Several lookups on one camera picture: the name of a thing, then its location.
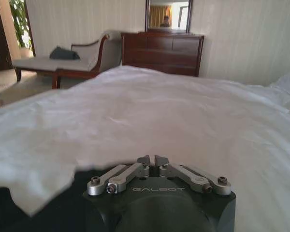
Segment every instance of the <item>chaise leg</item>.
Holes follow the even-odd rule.
[[[61,76],[58,76],[58,80],[57,80],[57,88],[60,88],[60,83],[61,83]]]
[[[20,82],[21,80],[21,70],[18,68],[14,68],[15,69],[15,73],[16,73],[16,77],[17,77],[17,82]]]
[[[58,88],[58,75],[54,74],[53,75],[53,89]]]

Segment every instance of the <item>mirror frame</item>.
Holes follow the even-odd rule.
[[[193,0],[188,0],[188,18],[187,18],[187,26],[186,30],[176,30],[170,29],[170,33],[190,33],[190,25],[191,25],[191,15],[192,15],[192,2]],[[149,4],[150,0],[146,0],[146,8],[145,8],[145,31],[146,32],[161,32],[159,29],[151,29],[149,28]]]

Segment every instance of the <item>silver linkage arm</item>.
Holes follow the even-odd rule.
[[[197,167],[187,166],[187,169],[208,179],[211,186],[213,187],[214,193],[222,196],[231,194],[231,184],[228,182],[226,177],[215,177]]]
[[[108,171],[106,174],[102,175],[101,177],[94,176],[91,181],[87,183],[87,193],[90,196],[97,196],[104,192],[109,179],[112,176],[115,176],[122,172],[123,170],[127,169],[126,165],[120,164],[113,168],[112,170]]]
[[[135,177],[149,176],[149,167],[144,163],[135,163],[118,176],[109,179],[106,191],[110,194],[120,193],[127,188],[127,184]]]
[[[169,163],[160,166],[160,175],[164,177],[178,177],[190,185],[191,189],[200,193],[210,193],[212,187],[209,181],[199,175],[196,175],[184,167]]]

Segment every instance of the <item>chaise lounge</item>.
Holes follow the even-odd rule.
[[[90,79],[116,67],[121,61],[120,31],[105,31],[99,40],[90,44],[72,44],[71,50],[77,52],[80,59],[34,57],[14,60],[17,81],[21,80],[22,70],[39,72],[52,76],[53,88],[60,88],[61,77]]]

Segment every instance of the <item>wooden dresser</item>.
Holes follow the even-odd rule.
[[[204,35],[122,33],[122,65],[199,76]]]

